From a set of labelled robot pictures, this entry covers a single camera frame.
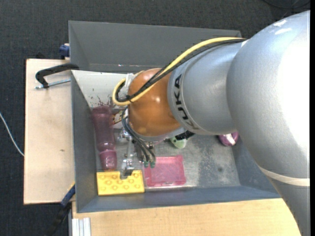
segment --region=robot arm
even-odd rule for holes
[[[155,88],[143,85],[156,79],[156,72],[138,75],[141,82],[135,79],[129,94],[148,92],[130,98],[130,126],[147,141],[185,130],[201,135],[237,130],[290,207],[301,234],[310,235],[309,67],[307,11],[247,41],[220,41],[202,50],[176,64]]]

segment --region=black cable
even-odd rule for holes
[[[153,162],[156,161],[156,156],[155,154],[153,153],[152,150],[150,150],[147,145],[144,143],[144,141],[142,141],[138,136],[137,134],[132,130],[132,128],[130,127],[129,123],[127,122],[127,119],[128,117],[124,117],[125,115],[125,112],[126,112],[127,108],[125,108],[122,112],[122,124],[123,124],[123,127],[124,129],[133,137],[133,139],[138,143],[138,145],[140,146],[144,156],[146,157],[146,161],[147,162],[150,162],[150,157],[149,155],[147,154],[150,153],[150,155],[152,156],[153,158]]]
[[[188,54],[185,58],[183,58],[180,62],[178,62],[176,65],[174,65],[171,69],[169,69],[167,72],[161,74],[170,64],[168,64],[167,66],[165,66],[163,69],[161,69],[160,71],[158,71],[153,77],[151,77],[137,92],[135,92],[132,95],[127,95],[125,97],[125,99],[120,99],[118,97],[118,93],[121,90],[121,88],[124,86],[124,84],[121,84],[117,91],[116,91],[116,100],[119,102],[124,102],[124,101],[131,101],[134,97],[138,96],[140,93],[142,93],[145,89],[147,89],[148,87],[150,87],[151,85],[153,85],[154,83],[156,83],[157,81],[159,81],[160,79],[162,79],[163,77],[165,77],[167,74],[169,74],[170,72],[174,71],[177,67],[179,67],[180,65],[182,65],[183,63],[185,63],[186,61],[190,60],[191,58],[197,56],[198,54],[207,51],[211,48],[223,45],[223,44],[230,44],[230,43],[238,43],[238,42],[242,42],[244,41],[244,39],[231,39],[231,40],[225,40],[225,41],[221,41],[219,43],[211,43],[209,45],[204,46],[203,48],[200,48],[194,52],[192,52],[191,54]]]
[[[270,6],[273,6],[275,8],[280,8],[280,9],[291,9],[291,10],[294,10],[294,9],[298,9],[298,8],[301,8],[303,6],[306,6],[307,4],[309,4],[311,2],[311,0],[308,0],[306,3],[302,4],[302,5],[299,5],[299,6],[294,6],[296,5],[297,3],[299,3],[301,0],[296,0],[292,5],[291,7],[284,7],[284,6],[279,6],[279,5],[276,5],[276,4],[273,4],[271,2],[269,2],[268,0],[263,0],[266,4],[270,5]]]

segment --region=yellow lego brick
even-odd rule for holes
[[[119,171],[97,172],[97,192],[99,196],[143,193],[142,171],[133,171],[127,179],[120,179]]]

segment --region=yellow cable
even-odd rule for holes
[[[161,72],[160,75],[162,75],[163,73],[167,72],[169,69],[171,69],[173,66],[177,65],[180,61],[182,61],[186,56],[188,56],[189,54],[191,54],[192,52],[196,51],[197,49],[204,47],[206,45],[210,45],[210,44],[214,44],[214,43],[218,43],[218,42],[223,42],[226,40],[232,40],[232,39],[243,39],[243,38],[239,38],[239,37],[218,37],[218,38],[212,38],[212,39],[208,39],[205,40],[203,42],[200,42],[192,47],[190,47],[189,49],[187,49],[186,51],[184,51],[182,54],[180,54],[176,59],[174,59],[164,70],[163,72]],[[119,102],[116,99],[116,91],[118,90],[119,86],[122,85],[124,82],[126,81],[126,79],[122,79],[114,88],[113,91],[113,102],[118,105],[118,106],[125,106],[125,105],[129,105],[131,103],[131,101],[127,100],[124,102]],[[145,95],[148,91],[151,90],[151,88],[155,85],[152,84],[151,86],[149,86],[147,89],[145,89],[143,92],[141,92],[140,94],[138,94],[136,97],[134,97],[132,100],[136,101],[138,99],[140,99],[143,95]]]

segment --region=white cable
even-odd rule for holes
[[[17,144],[16,144],[16,142],[15,142],[15,140],[14,140],[12,134],[11,134],[11,131],[10,131],[8,125],[6,124],[5,119],[4,119],[4,117],[2,116],[1,112],[0,112],[0,117],[1,117],[3,123],[4,123],[5,127],[6,127],[6,130],[7,130],[8,133],[9,133],[10,138],[11,138],[12,142],[14,143],[16,149],[18,150],[18,152],[19,152],[22,156],[24,156],[24,153],[23,153],[23,152],[20,150],[20,148],[17,146]]]

